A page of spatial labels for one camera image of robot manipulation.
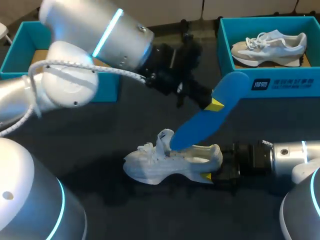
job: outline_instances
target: shoe sole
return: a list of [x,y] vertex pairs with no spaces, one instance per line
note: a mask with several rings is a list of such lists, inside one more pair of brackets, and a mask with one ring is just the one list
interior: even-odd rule
[[276,58],[272,58],[272,59],[265,59],[265,60],[258,60],[258,61],[253,61],[253,60],[245,60],[245,59],[241,59],[239,57],[236,57],[234,55],[232,55],[232,57],[234,57],[234,59],[236,59],[237,61],[239,61],[240,63],[250,66],[250,67],[258,67],[260,64],[264,63],[264,62],[274,62],[276,64],[285,66],[285,67],[300,67],[301,63],[300,63],[300,58],[292,58],[292,57],[276,57]]
[[158,178],[136,178],[136,177],[131,176],[130,174],[128,174],[125,169],[123,169],[123,170],[130,178],[132,178],[132,179],[134,179],[134,180],[136,180],[136,181],[138,181],[140,183],[149,184],[149,185],[158,185],[163,180],[165,180],[167,177],[169,177],[172,174],[181,174],[181,175],[187,177],[188,179],[190,179],[191,181],[197,182],[197,183],[213,184],[212,181],[203,178],[200,175],[200,173],[196,173],[196,172],[180,171],[180,172],[175,172],[175,173],[172,173],[170,175],[166,175],[166,176],[162,176],[162,177],[158,177]]

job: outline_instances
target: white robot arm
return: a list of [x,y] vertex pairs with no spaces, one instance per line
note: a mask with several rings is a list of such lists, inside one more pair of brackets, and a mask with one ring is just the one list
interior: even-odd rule
[[[39,18],[50,28],[52,44],[28,76],[0,82],[0,129],[6,128],[0,137],[33,112],[89,103],[97,72],[130,77],[165,95],[174,92],[180,104],[184,96],[201,108],[212,102],[212,90],[191,75],[202,50],[190,37],[179,49],[153,46],[154,34],[108,0],[44,0]],[[94,66],[92,57],[114,68]],[[35,74],[37,68],[43,73]],[[85,211],[59,180],[14,141],[0,138],[0,155],[0,239],[86,238]]]

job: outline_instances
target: box label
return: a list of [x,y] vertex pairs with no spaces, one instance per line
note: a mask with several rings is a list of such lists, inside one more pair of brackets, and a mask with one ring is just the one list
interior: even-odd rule
[[270,78],[257,78],[253,81],[251,90],[260,91],[267,90],[270,84]]
[[276,79],[272,89],[309,89],[314,84],[313,78],[304,79]]

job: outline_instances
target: teal cardboard box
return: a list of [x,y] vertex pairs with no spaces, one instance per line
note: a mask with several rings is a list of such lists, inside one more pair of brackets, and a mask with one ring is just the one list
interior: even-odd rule
[[[51,33],[39,21],[22,22],[0,69],[1,81],[28,74],[36,50],[47,50]],[[92,102],[116,102],[119,76],[99,72],[99,86]]]
[[[232,45],[273,30],[292,36],[306,34],[303,65],[238,68],[231,55]],[[252,81],[246,98],[320,97],[320,25],[314,17],[222,18],[217,41],[222,76],[240,71]]]

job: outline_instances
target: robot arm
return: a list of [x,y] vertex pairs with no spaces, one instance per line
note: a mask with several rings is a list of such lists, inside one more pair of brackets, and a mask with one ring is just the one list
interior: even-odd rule
[[35,63],[36,67],[44,66],[43,73],[33,80],[33,69],[29,71],[31,79],[2,83],[0,127],[20,119],[34,103],[39,115],[90,102],[98,87],[96,72],[102,70],[93,70],[92,57],[112,66],[110,72],[119,69],[117,73],[126,76],[129,73],[125,71],[136,72],[148,87],[165,95],[177,94],[178,107],[185,96],[201,109],[212,101],[212,90],[197,83],[191,74],[202,53],[191,38],[186,38],[179,49],[166,44],[155,46],[153,32],[108,0],[44,0],[39,19],[52,33],[46,61]]

